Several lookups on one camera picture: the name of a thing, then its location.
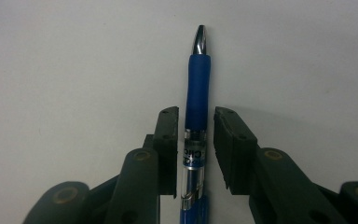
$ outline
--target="blue rubber grip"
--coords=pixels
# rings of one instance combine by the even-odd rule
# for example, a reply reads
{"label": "blue rubber grip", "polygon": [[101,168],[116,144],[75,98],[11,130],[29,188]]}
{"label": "blue rubber grip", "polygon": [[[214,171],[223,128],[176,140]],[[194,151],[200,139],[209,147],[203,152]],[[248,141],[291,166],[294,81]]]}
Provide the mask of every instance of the blue rubber grip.
{"label": "blue rubber grip", "polygon": [[206,54],[190,56],[185,128],[191,131],[203,131],[207,127],[210,73],[210,56]]}
{"label": "blue rubber grip", "polygon": [[181,210],[180,224],[207,224],[208,223],[208,197],[203,195],[196,200],[189,210]]}

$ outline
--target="pen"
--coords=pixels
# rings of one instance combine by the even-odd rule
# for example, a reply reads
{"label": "pen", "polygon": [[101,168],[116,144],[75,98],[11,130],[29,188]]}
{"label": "pen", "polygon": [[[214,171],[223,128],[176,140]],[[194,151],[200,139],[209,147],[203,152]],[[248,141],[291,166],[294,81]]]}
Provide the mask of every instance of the pen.
{"label": "pen", "polygon": [[207,222],[208,198],[203,194],[203,182],[210,72],[211,57],[206,50],[206,29],[200,25],[188,63],[181,224]]}

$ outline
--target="silver pen tip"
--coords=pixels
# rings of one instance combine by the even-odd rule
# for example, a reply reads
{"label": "silver pen tip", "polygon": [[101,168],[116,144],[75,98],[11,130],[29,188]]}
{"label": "silver pen tip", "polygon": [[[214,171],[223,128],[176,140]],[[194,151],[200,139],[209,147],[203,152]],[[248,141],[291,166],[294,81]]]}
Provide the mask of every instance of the silver pen tip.
{"label": "silver pen tip", "polygon": [[206,54],[206,28],[204,25],[199,26],[194,38],[193,54]]}

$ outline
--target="ballpoint pen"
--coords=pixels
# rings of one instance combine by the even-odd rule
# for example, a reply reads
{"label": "ballpoint pen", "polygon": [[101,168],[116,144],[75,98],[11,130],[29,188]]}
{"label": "ballpoint pen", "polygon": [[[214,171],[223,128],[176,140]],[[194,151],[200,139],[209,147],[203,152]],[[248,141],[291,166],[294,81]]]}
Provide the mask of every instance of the ballpoint pen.
{"label": "ballpoint pen", "polygon": [[200,25],[188,63],[181,224],[207,222],[208,199],[203,194],[203,182],[210,72],[211,57],[206,51],[206,30],[205,26]]}

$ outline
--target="pen grip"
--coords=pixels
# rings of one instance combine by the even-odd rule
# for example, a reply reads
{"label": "pen grip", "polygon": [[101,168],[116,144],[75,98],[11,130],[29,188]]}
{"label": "pen grip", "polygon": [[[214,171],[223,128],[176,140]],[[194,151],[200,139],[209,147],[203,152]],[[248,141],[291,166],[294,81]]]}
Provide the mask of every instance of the pen grip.
{"label": "pen grip", "polygon": [[193,54],[188,63],[188,89],[185,128],[191,131],[206,130],[208,121],[208,91],[211,57]]}

